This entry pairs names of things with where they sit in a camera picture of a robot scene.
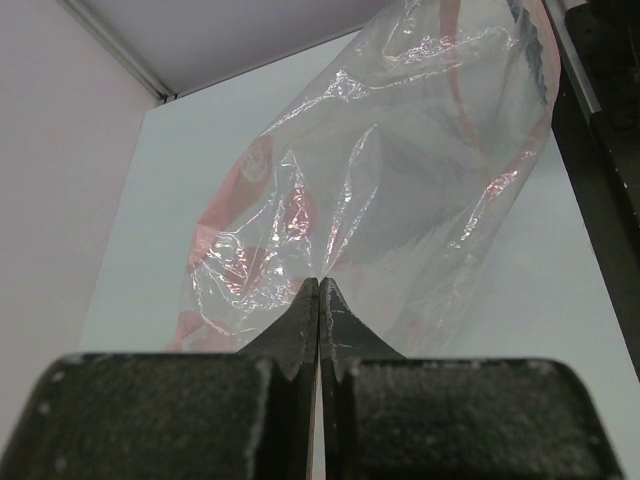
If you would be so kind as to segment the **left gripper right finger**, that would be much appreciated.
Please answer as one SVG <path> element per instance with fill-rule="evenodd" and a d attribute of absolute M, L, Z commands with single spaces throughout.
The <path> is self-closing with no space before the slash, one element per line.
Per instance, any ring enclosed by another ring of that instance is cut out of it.
<path fill-rule="evenodd" d="M 620 479 L 579 377 L 549 359 L 409 359 L 319 287 L 330 479 Z"/>

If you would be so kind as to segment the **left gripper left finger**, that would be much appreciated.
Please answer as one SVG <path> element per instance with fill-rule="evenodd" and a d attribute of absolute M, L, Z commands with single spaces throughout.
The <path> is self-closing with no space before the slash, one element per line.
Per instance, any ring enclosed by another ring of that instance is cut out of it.
<path fill-rule="evenodd" d="M 53 362 L 1 458 L 5 479 L 307 479 L 319 284 L 235 353 Z"/>

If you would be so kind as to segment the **clear zip top bag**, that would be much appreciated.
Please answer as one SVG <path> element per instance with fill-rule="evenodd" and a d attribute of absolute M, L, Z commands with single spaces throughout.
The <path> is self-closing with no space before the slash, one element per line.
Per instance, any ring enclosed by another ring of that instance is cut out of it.
<path fill-rule="evenodd" d="M 198 219 L 174 352 L 236 351 L 309 277 L 407 356 L 444 352 L 546 146 L 539 1 L 394 1 L 247 147 Z"/>

